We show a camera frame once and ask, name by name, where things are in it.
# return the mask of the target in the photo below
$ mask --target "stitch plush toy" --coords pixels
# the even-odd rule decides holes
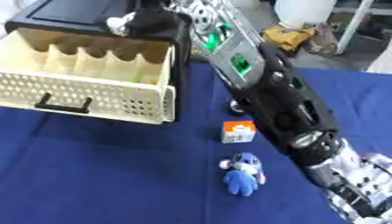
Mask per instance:
[[[223,181],[232,194],[241,193],[248,197],[257,190],[258,184],[265,183],[262,163],[252,153],[244,152],[235,155],[232,160],[222,160],[220,168],[228,170]]]

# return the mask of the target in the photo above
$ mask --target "orange box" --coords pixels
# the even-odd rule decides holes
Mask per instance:
[[[250,143],[256,134],[253,121],[224,122],[221,141],[224,144]]]

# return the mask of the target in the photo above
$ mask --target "drawer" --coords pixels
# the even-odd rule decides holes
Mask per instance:
[[[138,123],[175,119],[170,43],[19,28],[0,49],[0,106]]]

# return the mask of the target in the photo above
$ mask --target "drawer handle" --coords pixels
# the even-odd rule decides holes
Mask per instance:
[[[41,101],[35,104],[35,108],[37,109],[50,109],[50,110],[57,110],[57,111],[64,111],[64,112],[71,112],[71,113],[78,113],[78,114],[88,114],[90,111],[88,107],[90,106],[93,99],[91,97],[86,98],[86,101],[83,103],[81,108],[74,108],[68,106],[59,106],[59,105],[51,105],[47,104],[47,102],[51,99],[52,95],[49,93],[45,93],[42,97]]]

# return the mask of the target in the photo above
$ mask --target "yellow cloth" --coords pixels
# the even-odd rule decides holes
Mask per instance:
[[[281,25],[275,25],[264,31],[262,37],[267,42],[283,48],[286,51],[295,50],[297,47],[315,34],[313,28],[292,30]]]

